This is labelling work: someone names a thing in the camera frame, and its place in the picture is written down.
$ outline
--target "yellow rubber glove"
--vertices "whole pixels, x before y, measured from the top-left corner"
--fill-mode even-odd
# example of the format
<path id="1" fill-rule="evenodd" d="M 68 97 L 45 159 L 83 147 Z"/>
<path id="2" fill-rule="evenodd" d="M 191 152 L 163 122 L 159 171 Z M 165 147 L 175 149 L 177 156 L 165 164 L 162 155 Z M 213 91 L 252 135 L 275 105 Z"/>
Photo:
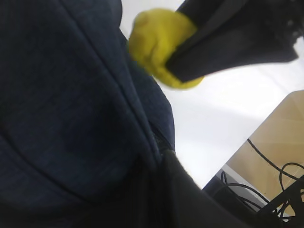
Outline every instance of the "yellow rubber glove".
<path id="1" fill-rule="evenodd" d="M 137 15 L 129 38 L 134 60 L 165 85 L 187 89 L 198 85 L 203 77 L 182 82 L 165 66 L 177 46 L 196 32 L 194 24 L 182 13 L 152 9 Z"/>

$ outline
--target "black cable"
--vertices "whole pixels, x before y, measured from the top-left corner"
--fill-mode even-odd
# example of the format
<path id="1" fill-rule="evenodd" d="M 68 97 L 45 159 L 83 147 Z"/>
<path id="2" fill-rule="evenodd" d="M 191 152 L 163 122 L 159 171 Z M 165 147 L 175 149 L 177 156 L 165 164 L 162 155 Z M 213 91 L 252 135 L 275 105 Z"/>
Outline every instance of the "black cable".
<path id="1" fill-rule="evenodd" d="M 261 151 L 251 142 L 250 139 L 247 139 L 248 143 L 252 146 L 252 148 L 266 161 L 268 162 L 272 167 L 274 167 L 276 170 L 278 170 L 280 173 L 286 175 L 287 177 L 290 177 L 291 179 L 294 179 L 296 181 L 300 181 L 300 182 L 304 182 L 303 179 L 301 178 L 297 178 L 291 174 L 289 174 L 288 172 L 285 172 L 284 170 L 280 169 L 279 167 L 277 167 L 272 161 L 270 161 L 264 154 L 261 153 Z"/>
<path id="2" fill-rule="evenodd" d="M 219 190 L 217 190 L 215 193 L 214 193 L 214 197 L 220 192 L 222 191 L 223 189 L 227 188 L 227 187 L 242 187 L 242 188 L 245 188 L 245 189 L 249 189 L 251 191 L 253 191 L 256 195 L 258 195 L 260 198 L 262 198 L 266 203 L 269 203 L 269 200 L 267 200 L 261 193 L 259 193 L 257 190 L 253 189 L 252 187 L 249 187 L 245 184 L 238 184 L 238 183 L 231 183 L 231 184 L 226 184 L 225 186 L 222 186 Z"/>
<path id="3" fill-rule="evenodd" d="M 302 169 L 304 169 L 304 166 L 298 164 L 298 163 L 294 163 L 294 162 L 290 162 L 290 163 L 287 163 L 285 164 L 283 167 L 282 167 L 282 171 L 287 167 L 287 166 L 290 166 L 290 165 L 295 165 L 295 166 L 298 166 Z M 285 191 L 285 188 L 284 188 L 284 185 L 283 185 L 283 180 L 282 180 L 282 176 L 283 176 L 283 173 L 280 172 L 280 175 L 279 175 L 279 180 L 280 180 L 280 185 L 281 185 L 281 188 L 283 190 L 283 192 Z M 280 208 L 280 210 L 278 211 L 278 215 L 280 214 L 280 218 L 281 219 L 284 219 L 285 217 L 283 217 L 284 215 L 284 212 L 286 210 L 286 208 L 289 206 L 288 204 L 288 201 L 284 202 L 283 206 Z"/>
<path id="4" fill-rule="evenodd" d="M 294 216 L 286 216 L 286 217 L 282 217 L 283 220 L 287 220 L 287 219 L 293 219 Z"/>
<path id="5" fill-rule="evenodd" d="M 221 173 L 221 180 L 222 180 L 222 182 L 224 182 L 224 180 L 225 180 L 225 184 L 228 184 L 228 182 L 227 182 L 227 175 L 226 175 L 226 173 L 223 171 L 222 173 Z"/>
<path id="6" fill-rule="evenodd" d="M 226 175 L 226 173 L 225 173 L 224 171 L 221 173 L 221 181 L 222 181 L 223 183 L 225 183 L 225 187 L 226 187 L 226 185 L 228 184 L 228 181 L 227 181 L 227 175 Z M 253 210 L 253 208 L 252 208 L 249 204 L 255 206 L 255 207 L 258 208 L 258 209 L 262 209 L 262 207 L 259 206 L 258 204 L 256 204 L 255 202 L 252 202 L 252 201 L 250 201 L 250 200 L 248 200 L 248 199 L 246 199 L 246 198 L 244 198 L 244 197 L 241 197 L 241 196 L 237 195 L 234 191 L 232 191 L 232 193 L 233 193 L 239 200 L 241 200 L 244 204 L 246 204 L 246 206 L 248 206 L 250 209 Z"/>
<path id="7" fill-rule="evenodd" d="M 295 163 L 295 162 L 290 162 L 290 163 L 287 163 L 285 164 L 281 169 L 279 167 L 277 167 L 273 162 L 271 162 L 252 142 L 250 139 L 247 139 L 247 141 L 249 142 L 249 144 L 252 146 L 252 148 L 266 161 L 268 162 L 272 167 L 274 167 L 276 170 L 278 170 L 280 172 L 279 174 L 279 181 L 280 181 L 280 185 L 281 185 L 281 188 L 283 190 L 283 192 L 285 191 L 284 189 L 284 186 L 283 186 L 283 181 L 282 181 L 282 175 L 284 174 L 285 176 L 287 177 L 290 177 L 291 179 L 293 180 L 296 180 L 296 181 L 300 181 L 300 182 L 304 182 L 303 179 L 301 178 L 297 178 L 291 174 L 289 174 L 288 172 L 285 172 L 284 169 L 289 166 L 289 165 L 296 165 L 296 166 L 299 166 L 300 168 L 304 169 L 304 166 L 298 164 L 298 163 Z M 283 206 L 280 208 L 280 210 L 278 211 L 278 215 L 280 214 L 280 218 L 281 219 L 285 219 L 285 217 L 283 217 L 284 213 L 285 213 L 285 210 L 286 208 L 290 205 L 290 203 L 288 201 L 284 202 Z"/>
<path id="8" fill-rule="evenodd" d="M 302 169 L 304 170 L 304 166 L 302 166 L 302 165 L 300 165 L 300 164 L 298 164 L 298 163 L 290 162 L 290 163 L 285 164 L 285 165 L 282 167 L 282 171 L 280 172 L 280 175 L 279 175 L 280 184 L 281 184 L 281 187 L 282 187 L 282 190 L 283 190 L 283 191 L 285 191 L 284 186 L 283 186 L 283 181 L 282 181 L 283 171 L 284 171 L 284 169 L 285 169 L 287 166 L 290 166 L 290 165 L 298 166 L 298 167 L 300 167 L 300 168 L 302 168 Z"/>
<path id="9" fill-rule="evenodd" d="M 241 201 L 247 202 L 247 203 L 249 203 L 249 204 L 255 206 L 255 207 L 258 208 L 259 210 L 262 209 L 262 207 L 261 207 L 260 205 L 256 204 L 255 202 L 252 202 L 251 200 L 248 200 L 248 199 L 246 199 L 246 198 L 244 198 L 244 197 L 241 197 L 241 196 L 238 196 L 238 198 L 239 198 Z"/>

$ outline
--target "black fabric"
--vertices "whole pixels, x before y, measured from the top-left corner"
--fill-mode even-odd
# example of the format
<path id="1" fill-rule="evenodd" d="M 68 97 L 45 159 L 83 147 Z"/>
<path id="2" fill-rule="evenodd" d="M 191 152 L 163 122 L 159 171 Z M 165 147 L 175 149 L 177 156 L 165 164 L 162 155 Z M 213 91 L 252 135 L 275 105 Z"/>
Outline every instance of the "black fabric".
<path id="1" fill-rule="evenodd" d="M 185 172 L 173 151 L 164 151 L 158 173 L 137 161 L 106 204 L 84 216 L 73 228 L 248 228 Z"/>
<path id="2" fill-rule="evenodd" d="M 179 46 L 178 52 L 183 53 L 188 49 L 191 49 L 197 43 L 200 43 L 204 38 L 211 35 L 235 16 L 247 3 L 248 0 L 224 0 L 223 3 L 213 11 L 214 13 L 208 21 L 198 27 L 199 29 L 195 35 Z"/>
<path id="3" fill-rule="evenodd" d="M 196 16 L 205 10 L 202 2 L 189 0 L 180 11 L 197 24 L 206 23 L 206 18 Z M 213 13 L 218 10 L 216 5 L 209 9 Z M 195 45 L 189 47 L 188 43 L 192 44 L 192 40 L 200 37 L 200 32 L 181 44 L 166 67 L 179 80 L 187 82 L 228 68 L 297 59 L 293 43 L 279 38 L 273 26 L 267 25 L 273 20 L 271 12 L 266 2 L 249 0 L 240 12 L 208 36 L 198 39 Z M 199 31 L 204 31 L 204 26 L 199 25 Z"/>

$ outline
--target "dark blue fabric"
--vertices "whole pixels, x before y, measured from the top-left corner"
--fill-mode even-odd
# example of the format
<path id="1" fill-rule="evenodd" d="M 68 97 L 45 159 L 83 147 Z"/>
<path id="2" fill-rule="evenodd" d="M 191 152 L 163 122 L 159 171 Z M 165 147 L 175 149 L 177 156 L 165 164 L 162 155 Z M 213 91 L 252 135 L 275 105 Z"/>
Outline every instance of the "dark blue fabric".
<path id="1" fill-rule="evenodd" d="M 170 104 L 130 60 L 112 1 L 0 0 L 0 224 L 69 227 L 138 157 L 156 170 L 149 123 L 174 147 Z"/>

